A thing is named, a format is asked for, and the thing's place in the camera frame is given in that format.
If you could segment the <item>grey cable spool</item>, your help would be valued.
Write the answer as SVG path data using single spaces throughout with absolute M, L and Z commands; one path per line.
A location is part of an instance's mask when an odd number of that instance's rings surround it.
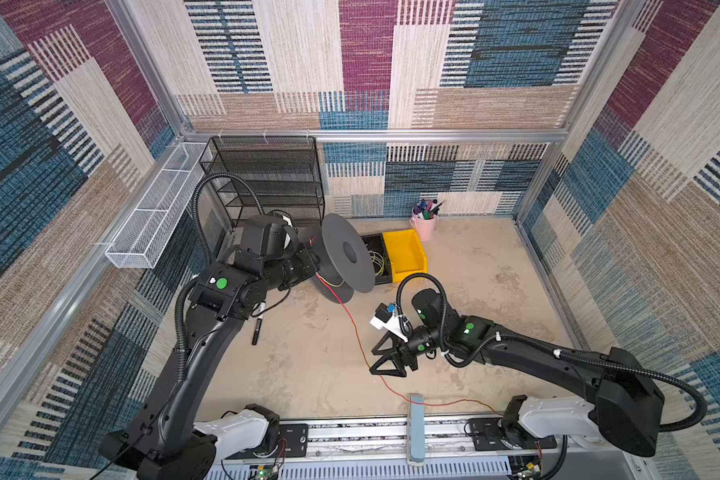
M 320 226 L 305 227 L 299 238 L 319 258 L 317 273 L 310 281 L 327 300 L 348 303 L 356 292 L 372 291 L 375 278 L 370 255 L 344 217 L 329 213 Z

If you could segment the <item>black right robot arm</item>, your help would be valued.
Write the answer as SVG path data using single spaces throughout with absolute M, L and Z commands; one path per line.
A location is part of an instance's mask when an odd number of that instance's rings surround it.
M 377 360 L 370 373 L 404 378 L 417 370 L 420 357 L 440 353 L 457 369 L 498 366 L 567 391 L 558 399 L 514 396 L 501 419 L 510 445 L 548 436 L 590 437 L 652 457 L 660 434 L 689 429 L 707 415 L 708 402 L 696 387 L 644 368 L 622 348 L 601 353 L 564 347 L 461 313 L 443 285 L 426 278 L 431 287 L 411 300 L 419 326 L 411 326 L 399 299 L 376 308 L 371 324 L 384 334 L 372 349 Z

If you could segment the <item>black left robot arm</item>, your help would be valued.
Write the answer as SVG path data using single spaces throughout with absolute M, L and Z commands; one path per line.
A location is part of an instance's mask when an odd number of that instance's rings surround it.
M 109 464 L 140 479 L 201 479 L 209 472 L 219 438 L 197 430 L 194 421 L 224 353 L 269 291 L 317 272 L 284 212 L 260 211 L 246 220 L 233 263 L 211 254 L 199 221 L 194 228 L 205 266 L 177 296 L 173 351 L 142 409 L 99 445 Z

